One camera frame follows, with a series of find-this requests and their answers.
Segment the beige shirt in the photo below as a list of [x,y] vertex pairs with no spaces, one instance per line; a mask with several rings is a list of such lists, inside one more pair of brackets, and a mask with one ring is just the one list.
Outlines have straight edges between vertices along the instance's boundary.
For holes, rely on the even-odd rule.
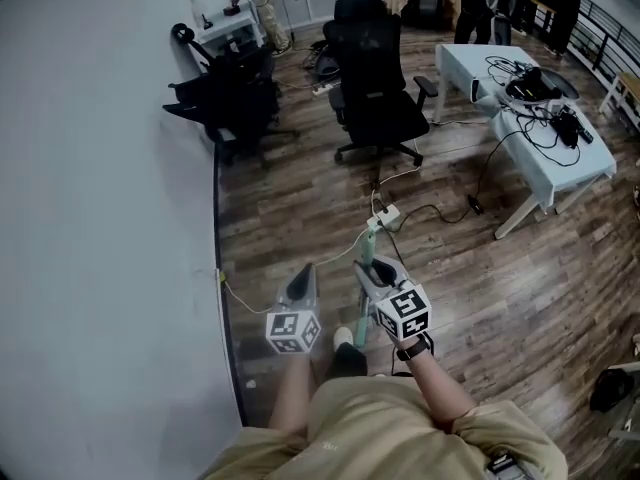
[[206,479],[484,480],[504,451],[567,479],[562,452],[511,402],[477,407],[446,434],[412,378],[354,377],[318,390],[307,439],[246,428]]

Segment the teal object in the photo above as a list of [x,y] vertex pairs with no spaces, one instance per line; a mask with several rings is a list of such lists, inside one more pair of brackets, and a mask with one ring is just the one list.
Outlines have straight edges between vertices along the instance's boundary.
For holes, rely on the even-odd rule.
[[[362,266],[365,270],[369,270],[371,262],[373,261],[373,255],[376,251],[376,233],[369,229],[366,236],[360,239],[362,245]],[[356,348],[364,348],[364,344],[367,341],[367,326],[369,325],[369,297],[360,290],[360,319],[358,320],[358,327],[356,328],[355,346]]]

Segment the chair seat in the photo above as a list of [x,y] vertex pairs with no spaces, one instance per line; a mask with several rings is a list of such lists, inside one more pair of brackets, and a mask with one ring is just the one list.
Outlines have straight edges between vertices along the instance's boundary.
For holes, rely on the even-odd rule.
[[399,144],[429,131],[421,109],[405,91],[350,104],[344,109],[344,119],[354,144]]

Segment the shoe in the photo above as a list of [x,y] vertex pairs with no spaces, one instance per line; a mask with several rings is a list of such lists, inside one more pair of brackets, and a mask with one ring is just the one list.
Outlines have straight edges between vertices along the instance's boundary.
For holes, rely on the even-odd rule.
[[335,334],[333,335],[333,351],[337,352],[340,348],[340,345],[343,343],[348,343],[349,345],[353,345],[353,333],[349,330],[348,327],[338,327]]
[[281,55],[284,55],[285,53],[287,53],[289,50],[291,50],[291,43],[289,43],[285,48],[282,48],[280,50],[274,50],[272,55],[274,57],[280,57]]

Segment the khaki pants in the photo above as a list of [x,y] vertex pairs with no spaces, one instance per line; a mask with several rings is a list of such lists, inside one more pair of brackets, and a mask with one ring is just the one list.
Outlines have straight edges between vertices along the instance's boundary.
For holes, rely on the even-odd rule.
[[276,50],[286,50],[289,47],[289,38],[278,23],[276,10],[272,0],[252,0],[258,11],[260,23],[267,33],[267,40],[273,43]]

